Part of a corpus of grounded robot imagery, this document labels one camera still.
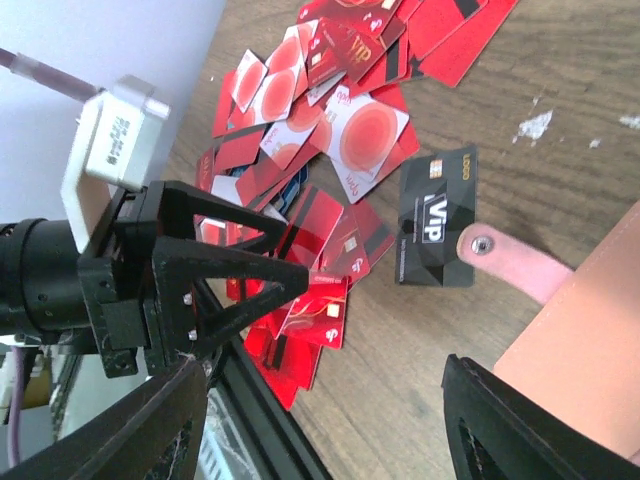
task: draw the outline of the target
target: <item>black vip card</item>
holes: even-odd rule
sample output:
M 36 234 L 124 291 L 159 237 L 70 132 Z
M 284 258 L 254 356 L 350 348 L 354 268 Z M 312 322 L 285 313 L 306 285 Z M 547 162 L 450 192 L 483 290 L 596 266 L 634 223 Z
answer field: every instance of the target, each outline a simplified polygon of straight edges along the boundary
M 396 241 L 396 283 L 470 287 L 473 267 L 458 258 L 462 231 L 475 222 L 475 146 L 402 165 Z

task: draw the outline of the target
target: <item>wooden table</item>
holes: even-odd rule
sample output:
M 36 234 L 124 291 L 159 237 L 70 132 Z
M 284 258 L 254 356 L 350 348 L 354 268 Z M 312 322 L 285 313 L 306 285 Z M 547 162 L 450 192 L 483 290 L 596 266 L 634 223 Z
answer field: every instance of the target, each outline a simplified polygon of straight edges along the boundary
M 168 178 L 193 181 L 223 74 L 246 48 L 266 57 L 300 4 L 228 0 Z M 575 267 L 638 199 L 640 131 L 619 119 L 640 114 L 639 18 L 636 0 L 521 0 L 458 88 L 403 86 L 423 153 L 478 145 L 480 221 Z M 551 109 L 535 145 L 513 143 L 520 122 Z M 594 139 L 600 146 L 589 148 Z M 311 178 L 345 199 L 327 161 Z M 398 179 L 367 197 L 389 225 Z M 345 347 L 325 350 L 293 413 L 336 478 L 452 478 L 440 389 L 447 355 L 492 367 L 540 307 L 482 273 L 473 288 L 438 290 L 396 286 L 393 272 L 388 253 L 351 293 Z

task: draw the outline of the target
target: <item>tan leather pad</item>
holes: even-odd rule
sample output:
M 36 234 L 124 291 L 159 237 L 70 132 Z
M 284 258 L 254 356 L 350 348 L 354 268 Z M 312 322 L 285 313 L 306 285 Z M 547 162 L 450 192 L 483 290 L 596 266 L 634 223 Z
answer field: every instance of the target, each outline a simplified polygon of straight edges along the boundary
M 640 202 L 559 288 L 494 373 L 624 458 L 640 449 Z

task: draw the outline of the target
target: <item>metal rivet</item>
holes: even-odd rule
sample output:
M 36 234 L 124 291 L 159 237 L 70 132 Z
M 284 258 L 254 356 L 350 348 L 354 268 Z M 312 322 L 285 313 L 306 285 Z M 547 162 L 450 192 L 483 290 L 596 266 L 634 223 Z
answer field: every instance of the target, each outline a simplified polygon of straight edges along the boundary
M 202 369 L 207 377 L 210 377 L 213 373 L 213 364 L 209 360 L 202 362 Z
M 471 250 L 476 255 L 486 255 L 493 250 L 493 238 L 487 236 L 474 238 L 471 242 Z

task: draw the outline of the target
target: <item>pink leather strap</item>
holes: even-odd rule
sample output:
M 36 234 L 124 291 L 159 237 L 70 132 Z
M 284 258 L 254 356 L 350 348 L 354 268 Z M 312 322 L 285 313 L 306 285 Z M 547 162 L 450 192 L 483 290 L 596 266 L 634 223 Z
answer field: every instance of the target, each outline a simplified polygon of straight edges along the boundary
M 504 280 L 542 305 L 573 274 L 566 265 L 483 223 L 464 229 L 457 250 L 462 261 Z

